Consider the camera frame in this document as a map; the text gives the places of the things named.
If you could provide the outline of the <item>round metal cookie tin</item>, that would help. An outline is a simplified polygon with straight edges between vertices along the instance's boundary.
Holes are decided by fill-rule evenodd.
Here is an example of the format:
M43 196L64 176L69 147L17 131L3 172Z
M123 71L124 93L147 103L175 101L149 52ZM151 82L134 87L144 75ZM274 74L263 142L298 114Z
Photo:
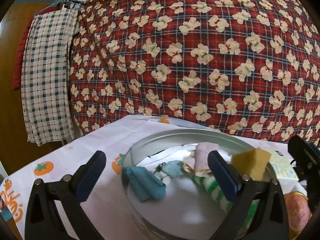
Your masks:
M132 216L149 239L210 239L227 217L185 170L184 175L170 183L160 201L140 202L131 185L122 178L122 171L127 167L142 166L154 171L161 163L183 162L201 142L218 144L218 152L225 159L253 149L248 143L226 134L183 128L149 135L128 150L121 182Z

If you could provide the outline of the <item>yellow lidded round container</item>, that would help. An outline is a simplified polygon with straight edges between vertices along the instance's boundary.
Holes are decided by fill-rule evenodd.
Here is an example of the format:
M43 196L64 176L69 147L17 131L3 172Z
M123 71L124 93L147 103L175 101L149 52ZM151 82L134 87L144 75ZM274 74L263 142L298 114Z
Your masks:
M289 239L296 239L312 216L308 198L299 191L292 191L284 194L284 199L289 223Z

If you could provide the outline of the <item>white persimmon print tablecloth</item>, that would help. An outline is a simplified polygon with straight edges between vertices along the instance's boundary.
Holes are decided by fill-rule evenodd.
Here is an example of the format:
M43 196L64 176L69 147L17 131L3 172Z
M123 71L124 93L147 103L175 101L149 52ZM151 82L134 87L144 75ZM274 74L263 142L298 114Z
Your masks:
M28 165L1 196L25 239L289 239L284 194L271 163L263 178L237 171L254 151L200 125L127 116Z

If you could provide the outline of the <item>green white striped towel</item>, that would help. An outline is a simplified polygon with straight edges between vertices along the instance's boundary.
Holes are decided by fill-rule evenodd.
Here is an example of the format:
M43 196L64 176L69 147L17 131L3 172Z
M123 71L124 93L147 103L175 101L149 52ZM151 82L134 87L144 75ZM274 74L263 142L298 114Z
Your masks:
M228 214L234 204L230 201L228 201L221 190L217 180L213 176L209 176L208 178L206 177L197 177L194 174L190 174L189 177L200 187L204 189L204 191L210 195L210 197L219 205L219 207L226 213ZM241 226L242 231L247 231L249 228L251 221L254 217L254 214L257 210L259 201L258 200L253 200L248 214L244 220L244 223Z

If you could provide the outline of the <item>wooden door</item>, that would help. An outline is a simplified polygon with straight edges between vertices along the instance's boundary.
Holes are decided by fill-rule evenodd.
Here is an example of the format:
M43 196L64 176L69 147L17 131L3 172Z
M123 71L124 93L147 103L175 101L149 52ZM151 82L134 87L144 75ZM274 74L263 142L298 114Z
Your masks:
M13 90L16 52L31 17L57 0L16 0L1 19L1 163L6 174L62 146L61 142L41 147L27 141L21 93Z

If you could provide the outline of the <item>green white checked cloth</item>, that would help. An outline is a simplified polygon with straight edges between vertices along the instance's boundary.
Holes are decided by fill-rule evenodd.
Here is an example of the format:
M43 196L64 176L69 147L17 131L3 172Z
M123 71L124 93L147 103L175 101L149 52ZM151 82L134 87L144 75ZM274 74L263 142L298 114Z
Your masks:
M28 141L42 146L74 138L69 109L69 50L78 10L34 17L21 72L21 96Z

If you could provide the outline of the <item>pink cloth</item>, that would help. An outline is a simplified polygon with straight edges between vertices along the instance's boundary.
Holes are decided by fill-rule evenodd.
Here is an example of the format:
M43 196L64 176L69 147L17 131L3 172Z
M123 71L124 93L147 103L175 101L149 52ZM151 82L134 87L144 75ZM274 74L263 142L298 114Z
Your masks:
M183 159L183 169L189 174L193 174L196 177L208 178L212 175L212 172L208 166L208 154L211 151L218 151L218 144L211 142L199 143L194 153L189 157Z

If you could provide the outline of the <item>yellow sponge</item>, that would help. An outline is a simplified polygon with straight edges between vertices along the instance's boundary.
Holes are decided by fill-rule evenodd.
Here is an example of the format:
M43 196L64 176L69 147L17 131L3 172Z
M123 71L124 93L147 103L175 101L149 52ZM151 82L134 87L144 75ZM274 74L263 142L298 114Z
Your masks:
M255 148L232 155L231 165L240 175L247 174L254 180L262 181L270 159L271 153Z

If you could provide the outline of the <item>yellow patterned tissue pack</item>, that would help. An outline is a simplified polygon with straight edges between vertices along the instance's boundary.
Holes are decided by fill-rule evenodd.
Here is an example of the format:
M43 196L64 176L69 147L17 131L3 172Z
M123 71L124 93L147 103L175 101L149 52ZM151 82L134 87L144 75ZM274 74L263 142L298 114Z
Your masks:
M277 180L280 182L283 194L291 192L299 179L290 162L279 151L266 148L265 151L271 154L269 163L273 168Z

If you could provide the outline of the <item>teal blue cloth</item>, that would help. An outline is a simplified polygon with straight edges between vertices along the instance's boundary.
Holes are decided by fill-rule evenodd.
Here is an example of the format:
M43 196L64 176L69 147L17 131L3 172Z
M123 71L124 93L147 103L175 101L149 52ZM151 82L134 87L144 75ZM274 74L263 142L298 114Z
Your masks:
M154 171L146 167L124 168L122 178L133 188L140 202L162 200L170 183L184 175L183 162L180 160L159 164Z

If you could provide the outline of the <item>red plaid bear blanket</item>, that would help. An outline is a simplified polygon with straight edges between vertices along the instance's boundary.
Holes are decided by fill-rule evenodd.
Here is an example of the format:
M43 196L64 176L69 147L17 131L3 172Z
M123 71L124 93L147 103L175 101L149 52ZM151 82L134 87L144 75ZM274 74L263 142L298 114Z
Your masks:
M83 133L141 114L319 145L319 30L299 0L87 0L78 19Z

